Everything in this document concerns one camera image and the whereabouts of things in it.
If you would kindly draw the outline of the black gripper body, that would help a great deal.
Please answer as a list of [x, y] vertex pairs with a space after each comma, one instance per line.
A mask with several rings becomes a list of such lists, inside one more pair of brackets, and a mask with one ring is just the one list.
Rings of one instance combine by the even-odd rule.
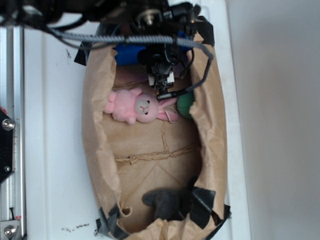
[[[136, 16], [136, 29], [144, 35], [162, 35], [193, 39], [200, 6], [190, 2], [169, 5], [167, 0], [157, 0], [156, 5]], [[173, 67], [182, 64], [180, 46], [170, 43], [149, 43], [137, 54], [138, 62], [146, 66], [149, 84], [166, 92], [174, 84]]]

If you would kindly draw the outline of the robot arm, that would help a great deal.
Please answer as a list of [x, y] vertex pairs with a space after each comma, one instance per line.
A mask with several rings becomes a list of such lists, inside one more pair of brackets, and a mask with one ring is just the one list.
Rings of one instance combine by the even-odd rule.
[[182, 65], [184, 77], [190, 68], [183, 55], [193, 43], [201, 8], [189, 2], [167, 0], [3, 0], [0, 25], [22, 26], [51, 34], [86, 53], [115, 45], [116, 63], [146, 67], [151, 86], [170, 98], [193, 91], [197, 84], [175, 92], [171, 75]]

